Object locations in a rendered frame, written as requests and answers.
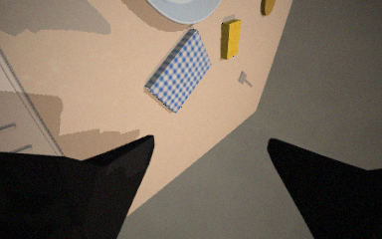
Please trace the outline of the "grey plate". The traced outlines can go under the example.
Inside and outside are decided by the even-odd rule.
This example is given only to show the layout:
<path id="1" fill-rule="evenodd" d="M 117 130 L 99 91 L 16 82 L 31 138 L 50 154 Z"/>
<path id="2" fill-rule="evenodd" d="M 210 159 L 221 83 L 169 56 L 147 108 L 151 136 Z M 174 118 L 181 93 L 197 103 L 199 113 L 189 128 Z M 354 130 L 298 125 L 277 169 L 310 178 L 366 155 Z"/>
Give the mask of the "grey plate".
<path id="1" fill-rule="evenodd" d="M 196 24 L 208 18 L 222 0 L 145 0 L 163 17 L 179 24 Z"/>

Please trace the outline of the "olive-brown round disc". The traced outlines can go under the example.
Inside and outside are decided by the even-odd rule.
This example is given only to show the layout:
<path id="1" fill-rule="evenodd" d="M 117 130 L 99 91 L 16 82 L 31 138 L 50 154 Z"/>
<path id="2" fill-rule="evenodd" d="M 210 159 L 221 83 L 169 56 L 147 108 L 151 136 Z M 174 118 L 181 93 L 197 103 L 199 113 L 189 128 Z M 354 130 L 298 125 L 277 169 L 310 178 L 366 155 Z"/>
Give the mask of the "olive-brown round disc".
<path id="1" fill-rule="evenodd" d="M 273 11 L 276 0 L 262 0 L 261 2 L 261 13 L 263 16 L 269 16 Z"/>

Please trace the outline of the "yellow sponge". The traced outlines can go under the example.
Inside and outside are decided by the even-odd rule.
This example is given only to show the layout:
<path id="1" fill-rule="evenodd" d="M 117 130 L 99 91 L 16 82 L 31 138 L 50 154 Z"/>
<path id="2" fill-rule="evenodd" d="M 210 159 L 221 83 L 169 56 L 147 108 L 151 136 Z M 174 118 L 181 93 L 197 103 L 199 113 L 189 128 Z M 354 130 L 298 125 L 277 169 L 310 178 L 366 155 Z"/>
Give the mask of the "yellow sponge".
<path id="1" fill-rule="evenodd" d="M 233 19 L 222 23 L 221 59 L 228 60 L 238 54 L 241 21 Z"/>

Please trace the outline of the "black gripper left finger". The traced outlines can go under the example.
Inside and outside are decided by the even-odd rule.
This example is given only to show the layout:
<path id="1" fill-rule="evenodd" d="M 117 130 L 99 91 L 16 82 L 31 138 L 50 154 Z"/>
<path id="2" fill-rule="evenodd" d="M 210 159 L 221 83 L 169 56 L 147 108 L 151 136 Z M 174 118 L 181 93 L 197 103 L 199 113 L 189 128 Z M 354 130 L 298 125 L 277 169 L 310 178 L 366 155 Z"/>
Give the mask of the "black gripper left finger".
<path id="1" fill-rule="evenodd" d="M 80 239 L 116 239 L 154 147 L 149 134 L 83 161 L 15 152 L 0 160 L 17 177 L 13 191 L 61 197 Z"/>

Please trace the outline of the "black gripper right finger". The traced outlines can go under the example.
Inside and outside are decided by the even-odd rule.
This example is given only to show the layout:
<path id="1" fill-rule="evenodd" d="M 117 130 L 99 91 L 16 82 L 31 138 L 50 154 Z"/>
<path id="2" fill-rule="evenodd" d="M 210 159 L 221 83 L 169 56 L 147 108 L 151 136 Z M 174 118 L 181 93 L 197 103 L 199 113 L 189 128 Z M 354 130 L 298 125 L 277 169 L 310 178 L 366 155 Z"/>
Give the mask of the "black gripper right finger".
<path id="1" fill-rule="evenodd" d="M 314 239 L 382 234 L 382 168 L 366 170 L 276 138 L 268 153 Z"/>

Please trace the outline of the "white ribbed draining mat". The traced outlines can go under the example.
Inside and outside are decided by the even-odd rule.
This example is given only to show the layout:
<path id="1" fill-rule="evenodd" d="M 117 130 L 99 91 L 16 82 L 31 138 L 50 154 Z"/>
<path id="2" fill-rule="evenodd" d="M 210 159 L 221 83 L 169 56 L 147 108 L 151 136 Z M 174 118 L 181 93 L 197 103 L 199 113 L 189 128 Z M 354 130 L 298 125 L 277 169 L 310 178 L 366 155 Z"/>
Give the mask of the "white ribbed draining mat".
<path id="1" fill-rule="evenodd" d="M 0 151 L 64 156 L 0 50 Z"/>

